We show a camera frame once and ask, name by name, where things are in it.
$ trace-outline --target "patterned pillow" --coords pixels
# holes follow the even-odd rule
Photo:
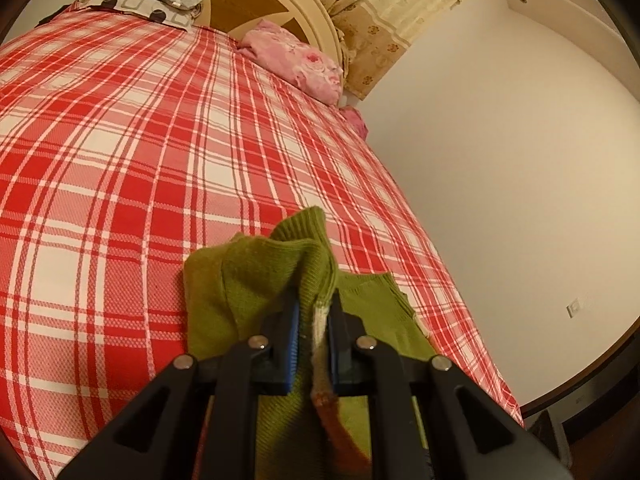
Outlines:
[[[191,25],[193,25],[191,10],[178,10],[158,0],[89,0],[79,9],[85,7],[98,10],[117,10],[125,14],[140,16],[150,22],[181,28],[188,32],[191,31]]]
[[[238,52],[321,103],[334,106],[340,99],[337,63],[275,23],[260,20],[244,35]]]

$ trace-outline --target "red plaid bedspread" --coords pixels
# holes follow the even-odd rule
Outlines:
[[[309,205],[341,268],[390,270],[432,344],[520,420],[379,160],[226,35],[68,12],[0,50],[0,85],[0,425],[38,478],[183,352],[188,254]]]

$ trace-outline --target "pink floral pillowcase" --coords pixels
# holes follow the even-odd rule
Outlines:
[[[342,94],[342,69],[316,47],[288,30],[260,20],[244,35],[238,52],[318,101],[335,106]]]

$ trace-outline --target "bed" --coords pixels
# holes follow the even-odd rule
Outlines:
[[[226,34],[280,14],[340,60],[324,9],[277,0],[285,10],[222,19],[209,1],[191,33],[72,6],[0,50],[0,428],[20,457],[54,478],[184,351],[188,254],[267,235],[310,205],[340,267],[392,272],[431,343],[521,420],[374,153],[336,108],[239,56]]]

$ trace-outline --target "ceiling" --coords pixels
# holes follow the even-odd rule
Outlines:
[[[605,66],[640,101],[640,68],[597,0],[507,0],[511,9],[561,34]]]

